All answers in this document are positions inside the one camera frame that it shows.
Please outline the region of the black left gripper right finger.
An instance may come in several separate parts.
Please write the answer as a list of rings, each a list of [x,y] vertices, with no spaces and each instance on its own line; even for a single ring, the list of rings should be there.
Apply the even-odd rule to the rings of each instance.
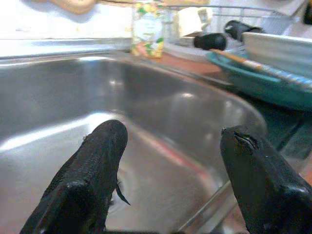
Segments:
[[[263,136],[226,127],[220,151],[249,233],[312,232],[311,185]]]

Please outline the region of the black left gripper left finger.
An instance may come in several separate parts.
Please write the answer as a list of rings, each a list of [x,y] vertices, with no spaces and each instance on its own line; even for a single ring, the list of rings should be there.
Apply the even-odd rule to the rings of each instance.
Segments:
[[[125,125],[107,120],[62,165],[28,217],[22,234],[103,234],[117,173],[128,142]]]

